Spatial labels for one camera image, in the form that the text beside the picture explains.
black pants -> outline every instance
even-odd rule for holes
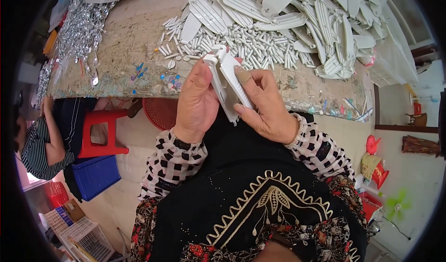
[[[53,105],[53,117],[62,136],[65,150],[77,157],[82,147],[85,113],[96,106],[96,98],[61,98]]]

electrical cable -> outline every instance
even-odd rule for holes
[[[382,218],[385,219],[385,220],[387,220],[388,222],[392,223],[393,226],[395,226],[395,227],[397,228],[398,232],[400,232],[401,235],[403,235],[404,237],[406,237],[408,241],[411,240],[411,237],[409,237],[409,236],[407,236],[406,234],[404,234],[403,232],[401,232],[400,229],[398,228],[398,226],[397,226],[395,223],[393,223],[393,221],[388,220],[385,216],[382,216]]]

red plastic basket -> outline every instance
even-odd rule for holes
[[[51,190],[53,195],[51,195],[51,202],[55,208],[61,207],[63,204],[70,200],[68,194],[61,182],[52,182]]]
[[[142,107],[148,120],[160,130],[175,126],[177,120],[178,99],[143,98]]]

blue plastic crate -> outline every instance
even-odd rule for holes
[[[90,201],[121,179],[115,155],[100,156],[73,164],[82,199]]]

white plastic crate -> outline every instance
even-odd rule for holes
[[[46,213],[43,215],[45,219],[47,220],[49,226],[53,230],[54,234],[59,238],[61,243],[63,243],[64,247],[67,248],[68,253],[75,259],[77,259],[80,262],[83,262],[83,259],[80,259],[79,255],[76,253],[75,249],[72,247],[71,244],[67,244],[67,242],[63,241],[61,238],[62,231],[66,230],[69,226],[68,224],[62,219],[62,217],[59,215],[59,213],[54,209],[50,211],[49,213]]]
[[[98,262],[106,262],[115,251],[102,232],[99,224],[85,216],[62,231],[60,237],[64,244],[71,246],[72,251],[82,256],[83,261],[93,262],[86,255],[76,250],[68,241],[68,237],[73,238],[73,240],[81,245]]]
[[[62,231],[68,228],[68,224],[61,218],[56,210],[52,210],[49,213],[43,215],[53,229],[54,234],[59,235]]]

